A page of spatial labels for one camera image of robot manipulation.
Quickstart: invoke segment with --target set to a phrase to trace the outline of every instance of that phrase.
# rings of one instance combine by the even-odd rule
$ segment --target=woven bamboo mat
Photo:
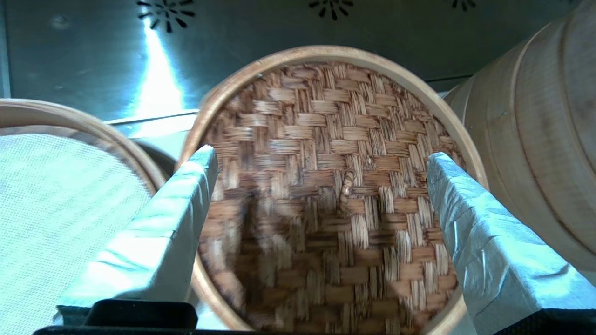
[[[255,329],[412,334],[447,304],[457,278],[426,160],[462,158],[397,83],[345,63],[283,67],[203,142],[222,170],[199,254]]]

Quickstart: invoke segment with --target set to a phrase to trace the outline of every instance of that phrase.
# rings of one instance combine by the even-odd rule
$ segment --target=white steamer liner cloth
[[[151,198],[118,158],[48,134],[0,136],[0,331],[52,324],[60,294]]]

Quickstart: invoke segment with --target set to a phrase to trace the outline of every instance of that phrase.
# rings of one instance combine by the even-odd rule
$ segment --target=metal backsplash
[[[3,96],[66,104],[102,120],[196,108],[246,64],[309,44],[372,51],[443,91],[575,6],[569,0],[1,2]]]

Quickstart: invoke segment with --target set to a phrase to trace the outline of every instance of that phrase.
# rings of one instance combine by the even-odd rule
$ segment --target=woven texture
[[[0,325],[30,335],[151,196],[126,165],[75,139],[8,135],[0,148]]]
[[[457,146],[387,77],[343,63],[281,68],[243,89],[203,138],[222,168],[199,254],[262,330],[412,334],[457,278],[426,190]]]

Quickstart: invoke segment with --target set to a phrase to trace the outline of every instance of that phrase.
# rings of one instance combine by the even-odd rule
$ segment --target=bamboo steamer basket
[[[0,120],[0,129],[48,126],[49,133],[54,131],[52,127],[59,127],[73,130],[69,136],[76,137],[77,133],[92,135],[99,140],[94,145],[129,166],[145,182],[151,194],[166,182],[160,168],[138,145],[100,119],[79,110],[46,101],[0,99]]]
[[[43,101],[0,99],[0,148],[0,323],[32,333],[165,180],[111,127]]]
[[[426,159],[486,175],[409,71],[340,46],[272,54],[207,96],[178,164],[204,143],[222,170],[191,284],[229,328],[447,334],[465,314]]]
[[[585,1],[484,68],[464,111],[495,197],[575,267],[592,271],[595,15]],[[446,98],[462,113],[458,97]]]

